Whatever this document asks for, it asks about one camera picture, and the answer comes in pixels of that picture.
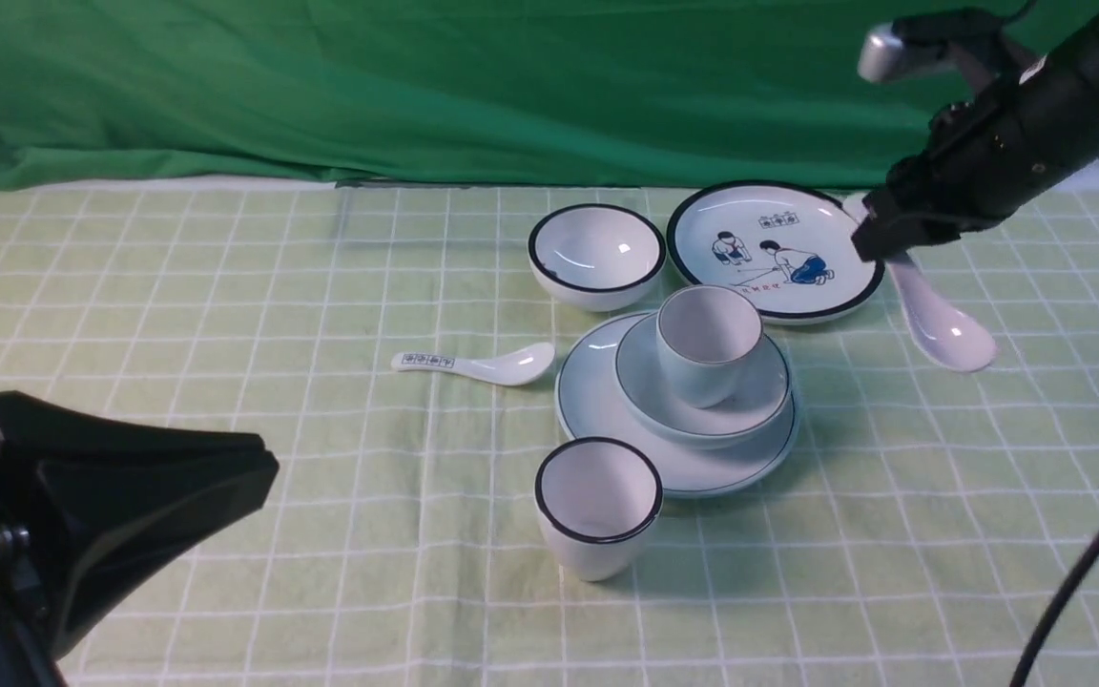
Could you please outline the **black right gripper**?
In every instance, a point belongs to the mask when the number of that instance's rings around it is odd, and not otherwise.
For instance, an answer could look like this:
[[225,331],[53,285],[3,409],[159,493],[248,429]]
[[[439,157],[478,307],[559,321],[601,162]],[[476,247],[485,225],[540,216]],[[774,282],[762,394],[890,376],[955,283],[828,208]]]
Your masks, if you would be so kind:
[[1099,73],[1047,58],[978,96],[869,193],[852,246],[889,261],[922,235],[989,229],[1097,156]]

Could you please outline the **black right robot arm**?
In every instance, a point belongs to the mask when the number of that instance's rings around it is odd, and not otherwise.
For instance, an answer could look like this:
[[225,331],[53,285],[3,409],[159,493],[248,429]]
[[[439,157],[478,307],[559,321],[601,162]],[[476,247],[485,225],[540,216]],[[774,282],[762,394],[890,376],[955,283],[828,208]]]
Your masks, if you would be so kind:
[[972,96],[943,106],[924,147],[864,197],[852,235],[861,261],[889,261],[993,229],[1099,159],[1099,12],[1047,53],[1006,34],[1011,18],[977,8],[872,27],[864,81],[959,73]]

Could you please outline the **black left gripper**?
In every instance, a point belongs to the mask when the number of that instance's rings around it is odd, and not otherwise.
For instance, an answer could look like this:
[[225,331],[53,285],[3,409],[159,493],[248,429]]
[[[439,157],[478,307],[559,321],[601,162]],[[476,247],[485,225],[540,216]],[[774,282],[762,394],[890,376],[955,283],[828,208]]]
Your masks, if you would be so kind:
[[154,574],[259,511],[278,472],[256,434],[1,391],[0,686],[62,686],[58,661]]

